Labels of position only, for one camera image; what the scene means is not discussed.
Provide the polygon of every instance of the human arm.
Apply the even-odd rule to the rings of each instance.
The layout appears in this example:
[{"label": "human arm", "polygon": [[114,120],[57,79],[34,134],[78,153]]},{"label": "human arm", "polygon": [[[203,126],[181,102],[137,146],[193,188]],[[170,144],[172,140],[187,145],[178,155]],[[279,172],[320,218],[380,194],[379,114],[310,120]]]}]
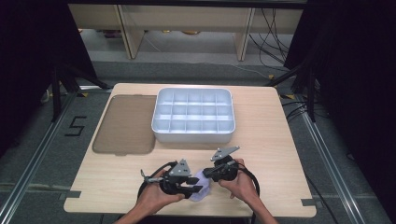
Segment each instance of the human arm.
[{"label": "human arm", "polygon": [[[245,164],[242,159],[235,160],[240,163],[240,168],[244,168]],[[231,199],[236,197],[245,202],[253,210],[254,214],[256,214],[261,224],[277,223],[257,194],[251,178],[244,172],[238,170],[237,177],[234,180],[220,180],[219,185],[231,192]]]},{"label": "human arm", "polygon": [[[160,171],[154,177],[161,176],[165,170]],[[165,194],[158,183],[148,184],[137,199],[132,208],[115,224],[135,224],[144,217],[153,215],[170,203],[176,203],[184,199],[184,194]]]}]

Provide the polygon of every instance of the aluminum rail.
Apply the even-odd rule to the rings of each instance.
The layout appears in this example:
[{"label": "aluminum rail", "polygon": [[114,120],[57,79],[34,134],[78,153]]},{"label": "aluminum rail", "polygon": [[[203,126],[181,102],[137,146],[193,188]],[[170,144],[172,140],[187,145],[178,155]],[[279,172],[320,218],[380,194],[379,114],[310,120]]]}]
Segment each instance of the aluminum rail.
[{"label": "aluminum rail", "polygon": [[38,148],[35,150],[35,154],[33,155],[32,159],[30,159],[17,184],[14,186],[13,190],[10,192],[7,199],[2,204],[0,208],[0,221],[2,224],[8,224],[9,221],[12,219],[12,216],[14,215],[19,204],[21,203],[23,195],[28,189],[31,180],[35,176],[38,167],[40,166],[45,155],[47,154],[47,151],[50,148],[50,144],[52,143],[55,134],[57,133],[59,127],[64,120],[64,115],[66,114],[67,109],[73,103],[76,96],[76,92],[69,93],[66,96],[64,100],[64,109],[62,110],[58,118],[53,121],[49,126],[46,134],[44,135],[44,138],[40,142]]},{"label": "aluminum rail", "polygon": [[[299,95],[296,96],[297,101],[302,101],[303,98]],[[346,213],[349,216],[351,223],[363,224],[366,223],[359,206],[354,199],[346,181],[342,177],[334,159],[332,158],[332,153],[327,148],[323,137],[318,130],[318,126],[315,122],[311,121],[307,113],[303,113],[304,122],[311,133],[312,138],[318,148],[318,152],[323,159],[324,165],[329,173],[330,178],[337,190],[341,202],[343,203]]]}]

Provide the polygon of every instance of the white plastic organizer tray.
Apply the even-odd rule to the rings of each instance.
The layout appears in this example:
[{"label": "white plastic organizer tray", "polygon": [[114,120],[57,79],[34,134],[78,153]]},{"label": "white plastic organizer tray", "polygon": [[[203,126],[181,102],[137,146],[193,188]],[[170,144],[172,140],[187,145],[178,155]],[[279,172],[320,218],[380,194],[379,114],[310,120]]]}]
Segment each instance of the white plastic organizer tray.
[{"label": "white plastic organizer tray", "polygon": [[160,142],[227,143],[235,130],[231,93],[226,89],[161,89],[151,128]]}]

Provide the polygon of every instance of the gray floor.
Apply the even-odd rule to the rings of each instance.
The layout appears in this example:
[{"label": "gray floor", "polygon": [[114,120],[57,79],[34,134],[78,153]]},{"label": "gray floor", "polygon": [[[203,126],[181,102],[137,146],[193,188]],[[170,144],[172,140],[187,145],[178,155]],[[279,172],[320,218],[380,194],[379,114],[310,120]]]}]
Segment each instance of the gray floor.
[{"label": "gray floor", "polygon": [[[251,41],[246,59],[238,62],[232,34],[185,35],[181,32],[164,34],[161,31],[149,31],[146,32],[137,58],[132,61],[127,59],[121,39],[106,39],[101,32],[94,30],[84,30],[81,35],[97,75],[108,84],[159,82],[261,86],[268,82],[269,75],[278,77],[282,74],[262,65],[259,51]],[[259,36],[254,35],[254,38],[261,43]],[[281,35],[280,38],[288,45],[292,36]],[[268,49],[280,57],[276,50]],[[262,55],[262,61],[268,66],[281,68],[280,63],[268,56]],[[291,94],[292,81],[293,78],[278,85],[279,94]],[[84,80],[79,82],[81,85],[91,85]],[[101,214],[68,214],[63,210],[64,195],[73,183],[108,96],[109,93],[89,93],[88,96],[77,97],[73,101],[10,223],[101,223],[101,218],[102,223],[111,223],[117,218],[118,215],[108,214],[103,217]],[[281,99],[282,103],[292,101]],[[285,105],[285,116],[296,106]],[[320,132],[366,223],[390,223],[359,167],[346,156],[347,148],[326,111],[321,105],[316,105],[315,109]],[[1,158],[0,202],[19,180],[40,144],[50,126],[51,112],[51,102],[38,108],[21,134],[20,143],[10,148]],[[77,123],[83,125],[84,130],[78,137],[65,136],[76,131],[69,128],[74,116],[87,117]],[[338,223],[350,223],[303,117],[292,119],[289,125],[307,176],[330,206]],[[317,201],[317,215],[312,218],[278,217],[280,223],[334,223],[329,210],[320,202],[318,192],[312,187],[310,184],[312,195]]]}]

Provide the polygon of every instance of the black cable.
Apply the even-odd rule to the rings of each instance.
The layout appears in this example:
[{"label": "black cable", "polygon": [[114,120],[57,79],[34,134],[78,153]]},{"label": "black cable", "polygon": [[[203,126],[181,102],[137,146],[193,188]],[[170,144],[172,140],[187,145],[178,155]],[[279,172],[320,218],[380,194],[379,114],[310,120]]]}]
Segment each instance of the black cable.
[{"label": "black cable", "polygon": [[286,116],[286,120],[289,120],[289,117],[292,116],[294,112],[296,112],[297,110],[299,110],[299,109],[301,109],[301,108],[303,108],[303,107],[305,107],[305,106],[306,106],[306,104],[301,105],[301,106],[299,106],[299,107],[297,107],[297,108],[291,110],[291,112]]},{"label": "black cable", "polygon": [[259,45],[259,44],[256,42],[256,40],[253,38],[253,36],[251,36],[251,35],[249,35],[249,36],[250,36],[250,39],[253,41],[253,43],[257,46],[257,48],[259,48],[259,50],[261,50],[261,51],[263,51],[264,53],[268,54],[268,56],[270,56],[271,58],[277,60],[279,63],[284,63],[284,61],[282,61],[281,59],[279,59],[278,57],[276,57],[273,53],[271,53],[270,51],[268,51],[268,50],[266,50],[266,49],[264,49],[264,48],[262,47],[263,43],[265,43],[265,42],[263,42],[261,45]]},{"label": "black cable", "polygon": [[302,110],[302,111],[299,111],[298,113],[294,114],[293,117],[291,117],[291,118],[288,120],[288,123],[291,122],[292,120],[294,120],[295,118],[299,117],[300,115],[302,115],[302,114],[305,113],[306,111],[308,111],[308,110]]},{"label": "black cable", "polygon": [[274,30],[275,30],[275,33],[272,32],[272,31],[271,31],[271,33],[272,33],[272,35],[273,35],[274,40],[275,40],[276,43],[277,43],[277,46],[279,47],[280,55],[282,55],[282,58],[283,58],[283,60],[285,61],[285,60],[286,60],[286,56],[285,56],[285,54],[283,53],[282,48],[280,47],[280,44],[279,44],[279,43],[280,43],[280,40],[279,40],[279,38],[277,37],[277,30],[276,30],[276,20],[275,20],[275,17],[276,17],[276,10],[273,8],[273,23],[274,23]]},{"label": "black cable", "polygon": [[[260,184],[259,184],[259,181],[257,180],[256,176],[253,173],[251,173],[244,164],[239,163],[239,162],[237,164],[244,167],[244,168],[238,168],[238,170],[244,172],[248,177],[250,177],[250,179],[253,181],[254,187],[256,187],[256,192],[260,197]],[[256,214],[254,214],[254,212],[253,212],[253,214],[251,215],[250,223],[254,224],[255,221],[256,221]]]},{"label": "black cable", "polygon": [[275,67],[266,65],[266,64],[262,61],[262,51],[261,51],[261,50],[259,51],[259,59],[260,59],[260,62],[262,63],[262,65],[264,65],[264,66],[267,67],[267,68],[275,69],[275,70],[277,70],[277,71],[282,71],[282,72],[289,72],[289,71],[284,70],[284,69],[275,68]]},{"label": "black cable", "polygon": [[262,15],[264,16],[265,22],[267,23],[267,26],[268,26],[268,35],[269,35],[269,34],[272,35],[272,37],[274,38],[274,40],[275,40],[275,42],[276,42],[276,44],[277,44],[277,46],[278,46],[277,49],[279,49],[279,52],[280,52],[280,54],[282,55],[283,60],[286,60],[286,56],[285,56],[285,54],[284,54],[284,50],[280,47],[280,44],[283,45],[284,47],[286,47],[286,46],[285,46],[285,45],[279,40],[279,38],[277,37],[277,30],[276,30],[276,10],[273,8],[273,20],[272,20],[272,22],[271,22],[271,25],[270,25],[269,21],[267,20],[267,17],[265,16],[265,13],[264,13],[264,10],[263,10],[263,9],[262,9]]},{"label": "black cable", "polygon": [[285,103],[282,106],[284,106],[284,105],[294,105],[294,104],[305,104],[305,103],[306,103],[305,101],[294,101],[294,102],[290,102],[290,103]]},{"label": "black cable", "polygon": [[311,186],[315,189],[315,191],[317,192],[319,198],[322,200],[323,204],[326,206],[327,210],[329,211],[330,215],[332,216],[332,220],[334,221],[334,223],[338,224],[337,218],[335,218],[334,213],[332,212],[332,209],[330,208],[330,206],[326,203],[326,201],[324,200],[323,196],[321,195],[321,193],[319,192],[317,186],[314,184],[314,182],[311,180],[311,178],[309,178],[309,176],[304,172],[304,175],[306,177],[306,179],[309,181],[309,183],[311,184]]},{"label": "black cable", "polygon": [[102,214],[101,216],[100,216],[100,220],[99,220],[99,223],[100,224],[102,224],[103,223],[103,218],[105,217],[105,214]]},{"label": "black cable", "polygon": [[289,49],[286,45],[284,45],[282,43],[282,41],[280,41],[279,37],[277,36],[277,29],[276,29],[276,20],[275,20],[275,16],[276,16],[276,8],[273,8],[273,20],[274,20],[274,30],[275,30],[275,36],[276,36],[276,40],[279,44],[281,44],[283,47],[285,47],[285,49]]}]

